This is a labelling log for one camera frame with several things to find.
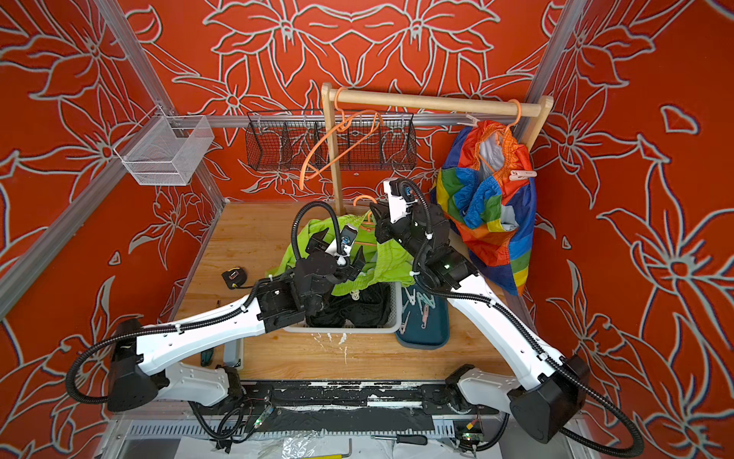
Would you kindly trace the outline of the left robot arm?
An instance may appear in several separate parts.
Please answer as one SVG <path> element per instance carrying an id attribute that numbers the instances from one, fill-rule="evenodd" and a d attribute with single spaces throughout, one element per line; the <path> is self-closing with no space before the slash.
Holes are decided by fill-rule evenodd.
<path id="1" fill-rule="evenodd" d="M 306 204 L 294 218 L 291 248 L 296 263 L 281 275 L 258 280 L 239 300 L 181 321 L 143 326 L 130 319 L 112 336 L 90 346 L 65 377 L 68 396 L 112 412 L 172 399 L 212 407 L 239 397 L 233 371 L 185 365 L 186 358 L 222 344 L 258 337 L 294 325 L 322 311 L 336 285 L 353 281 L 365 264 L 356 246 L 359 227 L 342 224 L 329 205 Z M 97 352 L 113 349 L 103 396 L 83 393 L 76 376 Z"/>

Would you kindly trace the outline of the black shorts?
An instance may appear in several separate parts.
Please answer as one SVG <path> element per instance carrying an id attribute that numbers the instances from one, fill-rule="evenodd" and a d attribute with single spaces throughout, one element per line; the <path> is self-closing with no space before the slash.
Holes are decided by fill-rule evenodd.
<path id="1" fill-rule="evenodd" d="M 321 311 L 306 317 L 306 324 L 321 328 L 345 328 L 349 323 L 356 328 L 382 327 L 390 316 L 390 295 L 390 285 L 378 283 L 346 296 L 332 296 Z"/>

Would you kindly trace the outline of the lime green shorts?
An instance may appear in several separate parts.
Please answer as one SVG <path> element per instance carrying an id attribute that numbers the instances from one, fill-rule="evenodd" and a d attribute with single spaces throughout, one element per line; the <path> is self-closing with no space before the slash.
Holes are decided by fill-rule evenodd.
<path id="1" fill-rule="evenodd" d="M 403 287 L 415 284 L 414 277 L 411 273 L 413 268 L 413 256 L 411 256 L 396 240 L 389 240 L 385 243 L 378 244 L 375 237 L 375 223 L 363 223 L 365 219 L 369 219 L 367 214 L 355 215 L 346 214 L 338 218 L 341 228 L 350 225 L 359 230 L 357 233 L 357 243 L 352 250 L 352 261 L 356 258 L 355 250 L 363 249 L 365 265 L 361 273 L 354 281 L 347 281 L 334 286 L 333 296 L 347 296 L 351 292 L 362 291 L 377 283 L 394 283 L 399 282 Z M 327 230 L 325 240 L 328 243 L 333 242 L 335 235 L 332 228 L 330 218 L 327 219 L 311 219 L 303 229 L 298 233 L 298 246 L 301 255 L 306 257 L 306 246 L 311 238 L 319 231 Z M 266 272 L 266 277 L 272 275 L 282 275 L 288 269 L 296 265 L 296 257 L 291 245 L 288 246 L 280 265 Z"/>

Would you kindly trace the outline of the rainbow striped shorts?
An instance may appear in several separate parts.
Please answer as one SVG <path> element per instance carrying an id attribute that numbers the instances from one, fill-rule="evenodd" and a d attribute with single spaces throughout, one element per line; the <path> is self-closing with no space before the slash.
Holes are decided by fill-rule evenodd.
<path id="1" fill-rule="evenodd" d="M 435 198 L 481 274 L 520 296 L 529 276 L 537 195 L 534 178 L 508 179 L 515 169 L 533 170 L 528 148 L 504 124 L 483 120 L 457 135 L 439 169 Z"/>

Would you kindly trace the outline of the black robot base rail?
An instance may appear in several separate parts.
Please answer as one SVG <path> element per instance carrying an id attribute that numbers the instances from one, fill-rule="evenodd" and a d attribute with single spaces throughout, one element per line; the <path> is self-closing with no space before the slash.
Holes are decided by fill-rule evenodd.
<path id="1" fill-rule="evenodd" d="M 257 381 L 241 393 L 196 410 L 214 431 L 425 433 L 452 436 L 474 422 L 488 428 L 502 419 L 489 407 L 460 398 L 443 381 Z"/>

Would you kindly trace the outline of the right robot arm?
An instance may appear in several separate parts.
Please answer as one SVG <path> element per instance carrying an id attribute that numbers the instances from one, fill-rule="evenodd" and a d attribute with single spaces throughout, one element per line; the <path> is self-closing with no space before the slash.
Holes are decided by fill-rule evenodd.
<path id="1" fill-rule="evenodd" d="M 500 353 L 514 374 L 502 384 L 476 368 L 460 374 L 460 394 L 514 418 L 539 443 L 558 433 L 603 454 L 635 458 L 644 451 L 638 427 L 608 398 L 590 387 L 590 369 L 578 356 L 566 358 L 542 340 L 487 285 L 478 268 L 449 241 L 450 224 L 442 209 L 428 202 L 405 178 L 382 183 L 386 201 L 372 205 L 376 238 L 396 241 L 413 258 L 411 275 L 424 290 L 446 299 L 467 317 Z M 608 447 L 571 431 L 567 424 L 587 399 L 605 407 L 629 432 L 629 447 Z"/>

